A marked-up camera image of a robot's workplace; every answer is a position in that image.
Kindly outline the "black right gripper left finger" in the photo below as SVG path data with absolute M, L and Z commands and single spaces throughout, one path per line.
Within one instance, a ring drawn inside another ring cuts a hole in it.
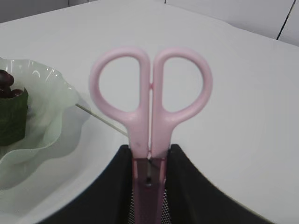
M 42 224 L 131 224 L 132 154 L 122 145 L 104 171 L 79 196 Z

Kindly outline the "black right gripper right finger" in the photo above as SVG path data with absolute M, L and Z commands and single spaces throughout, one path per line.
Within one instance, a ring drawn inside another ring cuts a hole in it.
M 168 151 L 165 186 L 173 224 L 270 223 L 214 186 L 177 144 Z

